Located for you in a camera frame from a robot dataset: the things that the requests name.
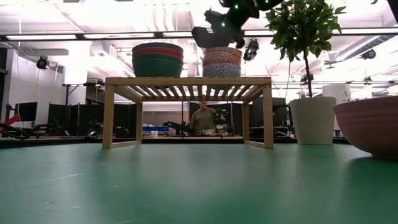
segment green table surface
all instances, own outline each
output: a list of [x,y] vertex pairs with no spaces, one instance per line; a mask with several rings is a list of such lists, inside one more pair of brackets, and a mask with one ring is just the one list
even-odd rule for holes
[[0,223],[398,223],[398,163],[349,145],[0,151]]

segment person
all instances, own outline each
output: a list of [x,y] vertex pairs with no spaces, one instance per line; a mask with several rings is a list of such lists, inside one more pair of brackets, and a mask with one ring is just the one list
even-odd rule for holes
[[205,130],[216,131],[216,110],[207,107],[206,101],[199,102],[200,109],[195,111],[191,117],[191,127],[196,134],[204,134]]

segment wooden leg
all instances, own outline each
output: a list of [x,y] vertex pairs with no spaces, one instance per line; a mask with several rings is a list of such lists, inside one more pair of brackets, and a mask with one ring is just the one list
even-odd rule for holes
[[262,116],[264,120],[264,145],[266,149],[274,148],[274,122],[272,115],[272,88],[266,85],[262,89]]
[[137,129],[136,129],[136,141],[142,141],[142,103],[137,103]]
[[249,141],[249,103],[243,104],[243,141]]
[[102,139],[102,147],[110,149],[112,147],[113,138],[113,101],[114,86],[106,85],[105,87],[105,106],[104,106],[104,131]]

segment stacked bowl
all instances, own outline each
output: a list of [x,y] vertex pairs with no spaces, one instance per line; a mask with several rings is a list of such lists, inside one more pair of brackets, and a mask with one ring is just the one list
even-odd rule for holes
[[[242,51],[231,47],[214,47],[206,49],[202,60],[203,77],[226,78],[241,76]],[[211,86],[213,89],[224,89],[227,86]]]
[[183,49],[163,42],[137,45],[132,49],[132,67],[136,77],[179,77]]

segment potted plant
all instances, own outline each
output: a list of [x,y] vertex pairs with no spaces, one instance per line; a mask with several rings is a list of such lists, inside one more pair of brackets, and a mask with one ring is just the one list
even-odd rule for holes
[[275,32],[271,41],[280,50],[280,59],[290,62],[300,60],[302,53],[309,98],[290,103],[297,141],[299,144],[332,144],[335,114],[332,97],[312,98],[311,75],[308,55],[319,57],[322,51],[331,50],[328,40],[333,31],[341,33],[337,14],[344,13],[345,7],[334,8],[325,0],[287,0],[267,12],[270,31]]

